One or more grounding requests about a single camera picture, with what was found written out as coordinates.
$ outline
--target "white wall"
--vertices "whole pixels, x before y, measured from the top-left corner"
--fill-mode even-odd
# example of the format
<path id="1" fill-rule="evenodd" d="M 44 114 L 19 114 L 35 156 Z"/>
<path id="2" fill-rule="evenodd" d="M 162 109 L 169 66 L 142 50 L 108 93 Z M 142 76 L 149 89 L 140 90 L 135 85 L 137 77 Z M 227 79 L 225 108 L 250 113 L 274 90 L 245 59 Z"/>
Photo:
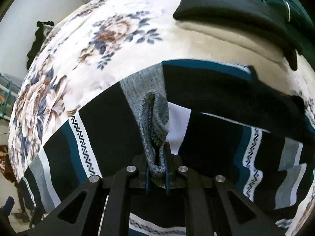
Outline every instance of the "white wall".
<path id="1" fill-rule="evenodd" d="M 56 24 L 84 2 L 15 0 L 0 22 L 0 72 L 24 79 L 27 73 L 26 55 L 35 40 L 37 21 L 53 21 Z"/>

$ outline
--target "floor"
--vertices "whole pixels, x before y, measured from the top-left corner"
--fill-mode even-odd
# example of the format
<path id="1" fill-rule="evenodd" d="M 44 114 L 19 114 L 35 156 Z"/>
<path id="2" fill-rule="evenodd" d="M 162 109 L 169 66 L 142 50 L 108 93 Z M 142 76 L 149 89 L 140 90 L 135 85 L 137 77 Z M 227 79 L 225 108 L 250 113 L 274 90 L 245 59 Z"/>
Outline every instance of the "floor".
<path id="1" fill-rule="evenodd" d="M 6 144 L 7 145 L 7 131 L 8 131 L 8 123 L 5 120 L 0 120 L 0 145 Z M 13 183 L 9 182 L 4 178 L 2 173 L 0 173 L 0 207 L 2 207 L 7 198 L 9 196 L 13 197 L 15 204 L 13 206 L 11 213 L 19 213 L 20 205 L 18 200 L 17 190 Z M 16 220 L 12 215 L 9 216 L 9 221 L 11 223 L 12 228 L 16 232 L 22 232 L 29 228 L 29 224 L 20 224 L 18 220 Z"/>

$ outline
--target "metal screw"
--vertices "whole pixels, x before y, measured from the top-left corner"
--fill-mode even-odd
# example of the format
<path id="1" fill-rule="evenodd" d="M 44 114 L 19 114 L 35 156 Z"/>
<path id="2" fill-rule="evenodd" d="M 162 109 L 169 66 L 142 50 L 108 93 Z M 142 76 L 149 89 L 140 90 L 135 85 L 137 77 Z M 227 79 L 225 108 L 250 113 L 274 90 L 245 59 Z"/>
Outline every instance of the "metal screw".
<path id="1" fill-rule="evenodd" d="M 178 167 L 178 170 L 179 170 L 180 172 L 187 172 L 187 171 L 188 171 L 188 168 L 187 168 L 186 166 L 179 166 L 179 167 Z"/>
<path id="2" fill-rule="evenodd" d="M 94 175 L 94 176 L 91 176 L 89 180 L 91 183 L 96 183 L 98 179 L 99 179 L 98 176 Z"/>
<path id="3" fill-rule="evenodd" d="M 128 167 L 127 167 L 127 171 L 128 171 L 128 172 L 134 172 L 134 171 L 136 171 L 136 169 L 137 169 L 137 168 L 136 168 L 135 166 L 128 166 Z"/>
<path id="4" fill-rule="evenodd" d="M 225 177 L 224 176 L 221 176 L 221 175 L 218 175 L 215 177 L 215 180 L 222 183 L 225 181 Z"/>

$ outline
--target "triangular cutout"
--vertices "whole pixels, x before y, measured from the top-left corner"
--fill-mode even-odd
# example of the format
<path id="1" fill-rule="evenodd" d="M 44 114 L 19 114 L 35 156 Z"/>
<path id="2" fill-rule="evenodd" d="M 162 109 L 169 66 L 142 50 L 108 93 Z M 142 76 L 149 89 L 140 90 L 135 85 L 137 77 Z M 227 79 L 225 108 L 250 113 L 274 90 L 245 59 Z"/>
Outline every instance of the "triangular cutout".
<path id="1" fill-rule="evenodd" d="M 230 202 L 232 204 L 236 219 L 239 224 L 244 224 L 249 220 L 256 217 L 255 213 L 250 210 L 250 208 L 243 203 L 233 192 L 228 191 Z"/>
<path id="2" fill-rule="evenodd" d="M 86 195 L 87 195 L 86 192 L 81 192 L 72 202 L 69 203 L 67 207 L 65 207 L 57 215 L 57 217 L 70 224 L 75 224 L 78 219 Z"/>

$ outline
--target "gray fabric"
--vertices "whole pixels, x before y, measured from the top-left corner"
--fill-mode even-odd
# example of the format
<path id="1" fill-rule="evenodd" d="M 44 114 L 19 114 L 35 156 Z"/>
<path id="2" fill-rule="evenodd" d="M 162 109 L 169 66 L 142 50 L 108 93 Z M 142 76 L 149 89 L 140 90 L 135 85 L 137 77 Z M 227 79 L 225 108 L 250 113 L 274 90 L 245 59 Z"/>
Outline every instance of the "gray fabric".
<path id="1" fill-rule="evenodd" d="M 162 178 L 169 107 L 161 64 L 130 75 L 120 81 L 120 86 L 139 125 L 150 173 L 152 177 Z M 155 164 L 155 151 L 158 151 L 158 164 Z"/>
<path id="2" fill-rule="evenodd" d="M 48 192 L 44 175 L 44 168 L 38 155 L 32 160 L 31 164 L 29 165 L 29 168 L 34 175 L 36 184 L 38 186 L 43 207 L 47 213 L 50 213 L 55 209 L 55 206 Z"/>
<path id="3" fill-rule="evenodd" d="M 299 178 L 301 170 L 302 170 L 302 167 L 300 165 L 294 166 L 287 170 L 288 172 L 287 176 L 276 192 L 275 209 L 286 208 L 291 205 L 294 205 L 294 203 L 291 203 L 291 193 L 292 193 L 294 184 Z"/>
<path id="4" fill-rule="evenodd" d="M 299 150 L 299 142 L 286 137 L 282 154 L 281 154 L 279 171 L 286 170 L 295 165 L 298 165 L 298 164 L 295 164 L 296 156 L 301 155 L 301 152 L 299 152 L 299 154 L 297 153 L 298 150 Z"/>

